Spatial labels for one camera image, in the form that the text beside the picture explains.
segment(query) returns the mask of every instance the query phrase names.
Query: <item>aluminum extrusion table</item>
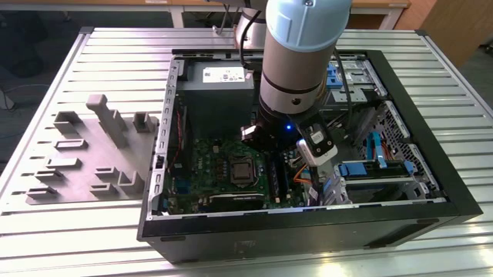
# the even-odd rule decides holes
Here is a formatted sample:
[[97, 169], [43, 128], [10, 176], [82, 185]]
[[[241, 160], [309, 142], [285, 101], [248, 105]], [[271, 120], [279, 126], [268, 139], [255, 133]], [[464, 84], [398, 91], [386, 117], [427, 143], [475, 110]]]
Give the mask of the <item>aluminum extrusion table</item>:
[[352, 250], [170, 265], [134, 240], [140, 201], [27, 205], [27, 173], [52, 152], [53, 116], [104, 93], [124, 117], [158, 116], [172, 48], [232, 48], [231, 30], [84, 29], [0, 178], [0, 273], [9, 276], [264, 275], [400, 276], [493, 274], [493, 112], [426, 36], [345, 31], [340, 49], [380, 50], [484, 212], [392, 249]]

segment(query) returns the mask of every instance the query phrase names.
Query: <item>green circuit board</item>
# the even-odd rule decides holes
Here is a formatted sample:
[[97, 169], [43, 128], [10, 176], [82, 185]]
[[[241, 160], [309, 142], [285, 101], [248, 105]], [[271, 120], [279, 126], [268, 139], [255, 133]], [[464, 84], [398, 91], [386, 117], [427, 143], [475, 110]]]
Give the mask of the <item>green circuit board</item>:
[[[268, 195], [268, 180], [264, 156], [229, 140], [194, 140], [192, 153], [192, 191], [193, 193], [253, 192]], [[232, 160], [251, 161], [253, 178], [249, 185], [231, 184]]]
[[[235, 184], [232, 178], [233, 163], [247, 163], [252, 168], [249, 181]], [[189, 186], [188, 193], [177, 193], [173, 197], [173, 213], [200, 213], [206, 197], [217, 194], [263, 194], [264, 209], [299, 207], [303, 204], [303, 188], [300, 186], [289, 190], [288, 198], [275, 199], [269, 197], [268, 175], [264, 155], [239, 140], [206, 140], [193, 141], [192, 149], [192, 174], [188, 180], [174, 180], [174, 186]]]

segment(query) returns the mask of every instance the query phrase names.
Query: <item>black cable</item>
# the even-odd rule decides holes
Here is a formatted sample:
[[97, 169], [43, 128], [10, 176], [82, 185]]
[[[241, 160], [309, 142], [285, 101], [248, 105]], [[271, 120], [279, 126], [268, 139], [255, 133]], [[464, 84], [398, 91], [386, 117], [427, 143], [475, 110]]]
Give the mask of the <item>black cable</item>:
[[233, 12], [233, 17], [232, 17], [232, 22], [231, 22], [231, 28], [233, 28], [233, 24], [236, 22], [237, 14], [239, 14], [239, 7], [236, 8], [236, 11]]
[[315, 199], [315, 203], [313, 206], [317, 206], [320, 203], [320, 199], [321, 199], [321, 186], [320, 183], [317, 181], [317, 168], [313, 166], [309, 166], [309, 179], [311, 179], [311, 187], [315, 189], [317, 197]]
[[351, 126], [352, 102], [351, 102], [351, 94], [349, 94], [349, 91], [348, 91], [348, 85], [347, 85], [347, 80], [345, 80], [344, 68], [343, 68], [343, 65], [341, 65], [341, 60], [340, 60], [340, 56], [339, 56], [339, 52], [337, 52], [336, 48], [333, 48], [333, 56], [335, 56], [335, 60], [337, 61], [337, 65], [339, 65], [340, 79], [341, 79], [341, 84], [344, 86], [344, 92], [345, 92], [345, 98], [347, 98], [347, 126], [345, 126], [345, 130], [348, 130], [349, 126]]
[[240, 34], [240, 42], [239, 42], [239, 62], [243, 68], [249, 69], [248, 64], [244, 62], [243, 57], [243, 47], [244, 47], [244, 38], [247, 38], [247, 32], [249, 27], [252, 26], [252, 23], [255, 22], [256, 18], [259, 17], [261, 11], [256, 11], [252, 19], [249, 19], [248, 24], [244, 27], [243, 33]]
[[225, 16], [228, 17], [229, 22], [232, 22], [232, 18], [231, 18], [231, 14], [229, 14], [229, 5], [223, 4], [223, 7], [224, 7], [224, 10], [225, 10]]

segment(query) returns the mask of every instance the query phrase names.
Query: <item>floor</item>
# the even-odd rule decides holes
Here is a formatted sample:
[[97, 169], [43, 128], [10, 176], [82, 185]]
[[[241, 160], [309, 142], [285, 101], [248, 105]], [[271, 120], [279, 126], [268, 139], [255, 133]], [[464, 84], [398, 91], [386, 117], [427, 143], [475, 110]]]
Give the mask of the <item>floor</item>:
[[[169, 14], [160, 12], [144, 14], [73, 12], [69, 13], [70, 20], [68, 22], [64, 22], [64, 15], [60, 12], [39, 12], [38, 16], [47, 31], [47, 39], [35, 44], [35, 51], [43, 62], [42, 73], [30, 78], [15, 78], [0, 67], [0, 86], [2, 90], [9, 91], [21, 85], [7, 93], [9, 98], [15, 103], [15, 109], [13, 111], [0, 110], [0, 173], [42, 100], [46, 86], [53, 80], [80, 27], [172, 27]], [[184, 26], [209, 27], [212, 24], [220, 25], [221, 14], [212, 15], [209, 20], [204, 16], [204, 13], [185, 13]], [[480, 49], [476, 50], [459, 71], [486, 103], [493, 107], [493, 54], [484, 54]]]

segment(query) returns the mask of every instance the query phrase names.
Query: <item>blue latch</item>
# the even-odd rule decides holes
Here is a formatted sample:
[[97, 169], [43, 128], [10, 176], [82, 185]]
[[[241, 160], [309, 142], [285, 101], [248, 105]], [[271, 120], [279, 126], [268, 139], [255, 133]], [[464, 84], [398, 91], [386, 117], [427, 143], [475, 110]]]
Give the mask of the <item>blue latch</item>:
[[382, 143], [379, 140], [379, 133], [371, 132], [365, 137], [365, 159], [372, 160], [373, 152], [375, 151], [375, 160], [379, 163], [379, 168], [386, 168], [384, 156], [383, 156], [383, 149]]
[[406, 170], [408, 172], [408, 175], [412, 175], [412, 172], [414, 172], [414, 164], [412, 164], [412, 162], [404, 160], [403, 161], [403, 166], [406, 167]]
[[341, 82], [339, 81], [337, 78], [337, 69], [335, 68], [333, 65], [331, 65], [331, 63], [325, 68], [325, 88], [327, 89], [341, 88]]
[[340, 176], [347, 176], [347, 167], [344, 164], [339, 164]]
[[345, 168], [349, 176], [365, 175], [365, 168], [363, 163], [345, 163]]

